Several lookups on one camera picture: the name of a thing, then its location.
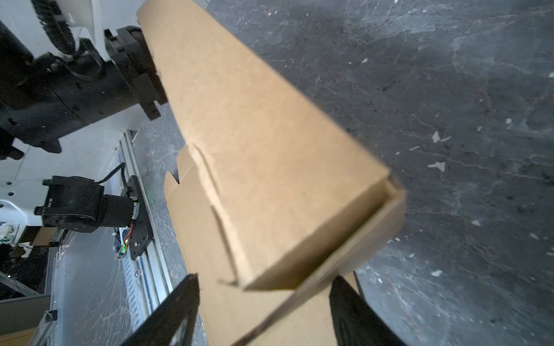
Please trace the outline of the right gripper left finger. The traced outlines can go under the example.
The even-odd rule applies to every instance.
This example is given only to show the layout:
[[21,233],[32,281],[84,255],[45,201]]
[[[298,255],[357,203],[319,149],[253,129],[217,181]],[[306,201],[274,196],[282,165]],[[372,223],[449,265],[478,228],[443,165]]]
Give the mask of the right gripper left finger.
[[189,274],[123,344],[191,345],[199,306],[199,276]]

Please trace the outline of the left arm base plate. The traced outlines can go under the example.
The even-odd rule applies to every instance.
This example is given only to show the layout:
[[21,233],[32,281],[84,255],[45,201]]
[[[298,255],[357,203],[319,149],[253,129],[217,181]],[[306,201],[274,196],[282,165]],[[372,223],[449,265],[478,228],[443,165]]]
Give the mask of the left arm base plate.
[[132,175],[128,181],[131,190],[129,197],[134,201],[134,212],[131,225],[121,229],[122,250],[132,260],[143,255],[154,239],[153,228],[149,218],[147,202],[137,176]]

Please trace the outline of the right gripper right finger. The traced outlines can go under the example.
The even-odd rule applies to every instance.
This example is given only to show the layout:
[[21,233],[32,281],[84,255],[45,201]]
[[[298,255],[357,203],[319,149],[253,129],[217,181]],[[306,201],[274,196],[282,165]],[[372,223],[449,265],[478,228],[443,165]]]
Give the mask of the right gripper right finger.
[[329,301],[337,345],[405,345],[342,276],[333,280]]

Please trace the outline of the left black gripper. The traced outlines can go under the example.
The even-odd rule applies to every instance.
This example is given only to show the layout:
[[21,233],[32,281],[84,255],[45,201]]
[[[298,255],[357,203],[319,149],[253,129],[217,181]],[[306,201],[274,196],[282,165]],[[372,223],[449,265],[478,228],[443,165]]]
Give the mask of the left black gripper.
[[136,103],[150,121],[161,117],[157,105],[167,103],[167,95],[140,27],[104,30],[105,47]]

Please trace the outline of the brown cardboard box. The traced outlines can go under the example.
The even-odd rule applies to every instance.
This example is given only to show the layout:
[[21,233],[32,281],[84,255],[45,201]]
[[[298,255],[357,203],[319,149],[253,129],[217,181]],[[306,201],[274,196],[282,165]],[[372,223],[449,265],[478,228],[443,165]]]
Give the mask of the brown cardboard box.
[[337,345],[332,282],[364,300],[353,272],[401,229],[405,189],[195,2],[138,21],[186,141],[164,196],[208,343]]

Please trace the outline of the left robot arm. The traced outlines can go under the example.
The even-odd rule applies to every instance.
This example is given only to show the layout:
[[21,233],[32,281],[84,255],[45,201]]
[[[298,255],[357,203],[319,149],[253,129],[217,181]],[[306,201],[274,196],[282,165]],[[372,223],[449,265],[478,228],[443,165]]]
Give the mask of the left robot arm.
[[[34,1],[56,53],[34,57],[1,27],[1,158],[20,160],[15,140],[51,154],[61,138],[139,105],[150,120],[167,102],[139,27],[102,29],[96,1]],[[130,227],[140,211],[133,190],[105,193],[103,181],[59,177],[1,183],[4,226],[60,227],[90,233]]]

